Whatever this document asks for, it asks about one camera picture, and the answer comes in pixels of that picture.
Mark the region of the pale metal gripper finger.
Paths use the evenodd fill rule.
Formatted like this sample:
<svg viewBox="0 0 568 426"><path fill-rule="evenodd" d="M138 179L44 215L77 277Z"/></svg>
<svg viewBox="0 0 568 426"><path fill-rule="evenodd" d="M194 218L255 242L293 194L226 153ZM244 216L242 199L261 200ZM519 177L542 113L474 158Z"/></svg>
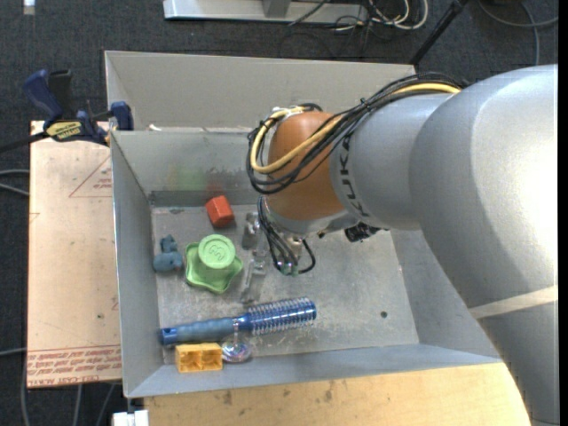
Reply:
<svg viewBox="0 0 568 426"><path fill-rule="evenodd" d="M243 304L252 304L260 300L266 274L265 259L259 256L252 257L243 277L241 291L241 302Z"/></svg>
<svg viewBox="0 0 568 426"><path fill-rule="evenodd" d="M246 215L241 238L241 246L246 250L255 249L260 240L260 220L257 212L249 212Z"/></svg>

